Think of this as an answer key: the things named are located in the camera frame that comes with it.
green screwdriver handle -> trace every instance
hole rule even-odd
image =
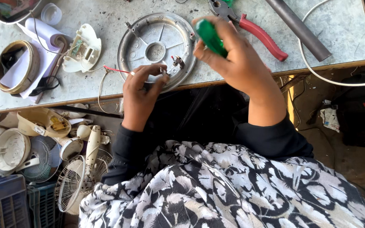
[[[205,19],[201,19],[195,24],[195,31],[200,36],[205,45],[216,54],[226,58],[227,51],[216,33],[215,26]]]

center hole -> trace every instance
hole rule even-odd
[[[160,44],[153,44],[148,50],[147,50],[147,59],[150,61],[159,61],[164,56],[164,48]]]

blue plastic crate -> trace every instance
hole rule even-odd
[[[22,175],[0,177],[0,227],[30,228],[26,184]]]
[[[56,182],[28,185],[29,209],[33,213],[35,228],[60,228],[63,213],[58,210],[55,199]]]

workbench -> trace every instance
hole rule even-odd
[[[321,0],[286,0],[286,3],[298,15],[304,15]],[[54,0],[63,12],[63,18],[54,28],[75,37],[77,29],[84,23],[90,24],[98,38],[102,39],[102,53],[94,67],[104,64],[114,66],[117,63],[118,44],[127,27],[125,22],[133,23],[138,18],[155,12],[176,13],[188,22],[193,18],[211,15],[207,0],[187,0],[177,3],[175,0]],[[256,49],[261,59],[271,69],[273,76],[292,75],[307,72],[298,48],[298,39],[273,11],[265,0],[235,0],[232,6],[236,15],[247,14],[247,19],[262,27],[276,44],[289,57],[284,62],[274,58],[266,47],[253,35],[241,29]],[[331,0],[317,8],[305,22],[311,31],[332,52],[332,56],[318,62],[305,49],[305,55],[316,70],[348,68],[365,65],[365,8],[362,0]],[[17,25],[0,23],[0,54],[12,41],[29,40]],[[99,84],[105,70],[95,72],[67,73],[58,72],[61,85],[52,91],[46,91],[39,103],[23,98],[12,97],[0,90],[0,113],[32,107],[53,107],[72,103],[96,101]],[[191,75],[177,89],[196,88],[223,84],[223,78],[203,62],[197,61]],[[102,88],[101,99],[113,99],[122,96],[123,80],[119,73],[109,74]]]

pliers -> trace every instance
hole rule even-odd
[[[288,58],[288,54],[283,52],[262,28],[246,19],[247,14],[242,14],[242,17],[238,20],[232,8],[223,0],[209,0],[208,5],[215,16],[224,18],[229,23],[232,20],[238,23],[242,29],[247,30],[257,37],[276,59],[284,61]]]

